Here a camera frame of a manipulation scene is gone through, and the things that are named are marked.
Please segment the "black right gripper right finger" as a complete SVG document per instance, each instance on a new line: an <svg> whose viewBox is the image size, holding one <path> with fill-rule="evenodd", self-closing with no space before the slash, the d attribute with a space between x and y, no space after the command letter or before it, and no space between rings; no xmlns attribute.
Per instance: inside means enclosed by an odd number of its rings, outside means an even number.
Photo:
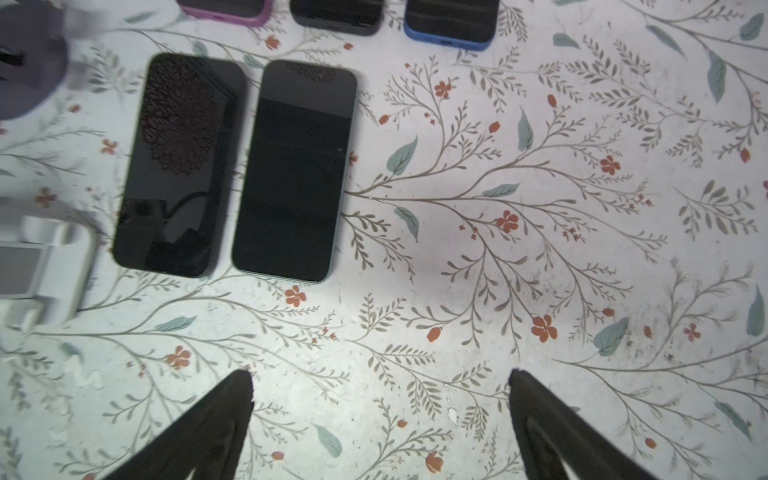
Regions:
<svg viewBox="0 0 768 480"><path fill-rule="evenodd" d="M529 479L651 479L525 370L508 379L509 408Z"/></svg>

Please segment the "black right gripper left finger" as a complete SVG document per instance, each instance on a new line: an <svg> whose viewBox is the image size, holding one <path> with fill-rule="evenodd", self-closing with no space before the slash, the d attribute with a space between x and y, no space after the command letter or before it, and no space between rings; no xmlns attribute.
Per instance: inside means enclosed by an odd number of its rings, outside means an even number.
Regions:
<svg viewBox="0 0 768 480"><path fill-rule="evenodd" d="M109 479L233 479L254 409L251 375L231 372Z"/></svg>

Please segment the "green phone stand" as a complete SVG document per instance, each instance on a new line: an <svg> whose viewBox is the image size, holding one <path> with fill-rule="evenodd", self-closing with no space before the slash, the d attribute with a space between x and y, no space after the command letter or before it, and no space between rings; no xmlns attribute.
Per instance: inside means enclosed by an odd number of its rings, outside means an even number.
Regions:
<svg viewBox="0 0 768 480"><path fill-rule="evenodd" d="M327 277L356 93L349 70L287 60L266 66L231 250L238 270Z"/></svg>

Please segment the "dark phone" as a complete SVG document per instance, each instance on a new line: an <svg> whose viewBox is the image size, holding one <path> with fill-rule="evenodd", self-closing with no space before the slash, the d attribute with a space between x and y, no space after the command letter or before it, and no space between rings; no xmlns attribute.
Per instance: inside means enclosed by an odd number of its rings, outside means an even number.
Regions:
<svg viewBox="0 0 768 480"><path fill-rule="evenodd" d="M247 95L234 62L151 59L113 238L118 265L186 278L213 269Z"/></svg>

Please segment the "blue edged phone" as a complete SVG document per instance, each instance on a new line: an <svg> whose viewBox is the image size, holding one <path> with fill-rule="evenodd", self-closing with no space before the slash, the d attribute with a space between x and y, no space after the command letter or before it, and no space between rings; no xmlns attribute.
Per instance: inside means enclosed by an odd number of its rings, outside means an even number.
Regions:
<svg viewBox="0 0 768 480"><path fill-rule="evenodd" d="M416 41L482 51L496 33L499 0L409 0L406 35Z"/></svg>

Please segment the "black phone purple edge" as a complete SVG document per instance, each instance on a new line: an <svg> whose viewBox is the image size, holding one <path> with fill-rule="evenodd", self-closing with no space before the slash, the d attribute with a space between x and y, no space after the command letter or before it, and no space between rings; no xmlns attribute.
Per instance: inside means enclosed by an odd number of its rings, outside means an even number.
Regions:
<svg viewBox="0 0 768 480"><path fill-rule="evenodd" d="M264 25L272 0L177 0L180 9L195 18L215 20L246 27Z"/></svg>

